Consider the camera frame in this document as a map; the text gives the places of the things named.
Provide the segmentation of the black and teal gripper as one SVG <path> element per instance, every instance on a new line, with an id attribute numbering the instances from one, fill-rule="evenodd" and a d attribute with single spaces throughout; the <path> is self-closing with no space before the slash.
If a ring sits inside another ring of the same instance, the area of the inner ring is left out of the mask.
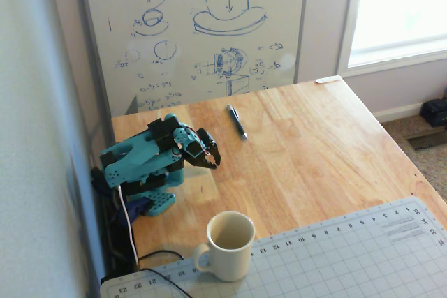
<path id="1" fill-rule="evenodd" d="M 217 143 L 205 129 L 199 128 L 195 131 L 190 127 L 178 127 L 173 131 L 173 139 L 176 143 L 173 148 L 174 157 L 185 157 L 188 154 L 190 165 L 210 170 L 220 166 L 221 154 Z M 206 159 L 205 156 L 209 154 L 212 155 L 214 163 Z"/>

